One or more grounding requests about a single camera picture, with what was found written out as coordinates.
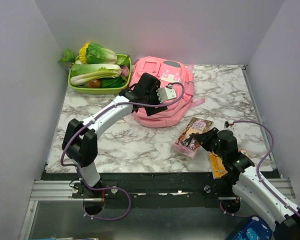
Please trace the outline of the illustrated picture book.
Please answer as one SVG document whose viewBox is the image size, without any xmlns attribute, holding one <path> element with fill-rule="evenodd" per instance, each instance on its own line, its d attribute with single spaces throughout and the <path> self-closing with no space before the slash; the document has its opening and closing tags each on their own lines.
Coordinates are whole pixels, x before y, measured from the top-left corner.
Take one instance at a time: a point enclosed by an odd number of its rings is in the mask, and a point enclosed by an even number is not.
<svg viewBox="0 0 300 240">
<path fill-rule="evenodd" d="M 208 132 L 213 125 L 213 121 L 193 117 L 172 146 L 172 149 L 181 155 L 193 159 L 200 147 L 194 135 Z"/>
</svg>

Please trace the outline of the pink student backpack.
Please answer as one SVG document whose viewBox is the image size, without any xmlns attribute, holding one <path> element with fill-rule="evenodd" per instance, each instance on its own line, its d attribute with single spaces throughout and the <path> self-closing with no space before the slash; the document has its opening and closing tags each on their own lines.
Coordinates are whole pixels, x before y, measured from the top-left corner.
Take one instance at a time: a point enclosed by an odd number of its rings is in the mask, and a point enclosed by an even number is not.
<svg viewBox="0 0 300 240">
<path fill-rule="evenodd" d="M 154 91 L 159 104 L 165 107 L 139 108 L 132 115 L 142 126 L 163 128 L 176 125 L 188 109 L 201 105 L 204 98 L 194 101 L 195 84 L 192 73 L 194 65 L 185 66 L 178 61 L 146 56 L 134 65 L 130 87 L 135 88 L 143 74 L 147 73 L 160 81 L 159 89 Z"/>
</svg>

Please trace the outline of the orange yellow booklet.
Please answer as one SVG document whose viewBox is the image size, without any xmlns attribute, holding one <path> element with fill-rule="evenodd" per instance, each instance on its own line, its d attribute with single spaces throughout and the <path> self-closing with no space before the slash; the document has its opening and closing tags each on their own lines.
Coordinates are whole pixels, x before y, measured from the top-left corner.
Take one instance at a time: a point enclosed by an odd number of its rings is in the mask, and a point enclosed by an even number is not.
<svg viewBox="0 0 300 240">
<path fill-rule="evenodd" d="M 209 161 L 212 169 L 212 177 L 214 180 L 218 180 L 228 173 L 222 159 L 213 152 L 209 153 Z"/>
</svg>

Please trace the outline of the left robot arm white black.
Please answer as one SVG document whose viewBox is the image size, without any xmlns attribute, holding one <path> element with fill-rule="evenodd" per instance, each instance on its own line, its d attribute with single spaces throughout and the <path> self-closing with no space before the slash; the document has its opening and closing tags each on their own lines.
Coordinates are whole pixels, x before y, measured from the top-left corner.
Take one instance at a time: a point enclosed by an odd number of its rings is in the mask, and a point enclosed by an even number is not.
<svg viewBox="0 0 300 240">
<path fill-rule="evenodd" d="M 171 85 L 162 87 L 159 79 L 144 73 L 137 83 L 120 91 L 98 113 L 81 121 L 74 118 L 68 123 L 61 156 L 68 156 L 73 161 L 79 176 L 85 181 L 83 191 L 89 197 L 97 197 L 101 191 L 101 176 L 94 163 L 99 137 L 118 120 L 139 108 L 145 108 L 149 116 L 165 111 L 167 106 L 162 104 L 176 96 Z"/>
</svg>

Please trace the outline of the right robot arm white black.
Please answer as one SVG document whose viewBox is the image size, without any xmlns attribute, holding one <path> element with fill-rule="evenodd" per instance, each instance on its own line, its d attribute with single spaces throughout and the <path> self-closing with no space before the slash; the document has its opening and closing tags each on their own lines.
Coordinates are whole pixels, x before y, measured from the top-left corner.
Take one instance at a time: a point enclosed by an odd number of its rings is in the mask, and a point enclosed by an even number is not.
<svg viewBox="0 0 300 240">
<path fill-rule="evenodd" d="M 213 128 L 191 135 L 208 152 L 222 160 L 227 173 L 221 178 L 220 191 L 235 194 L 261 217 L 277 240 L 300 240 L 300 207 L 270 183 L 254 162 L 239 151 L 230 130 Z"/>
</svg>

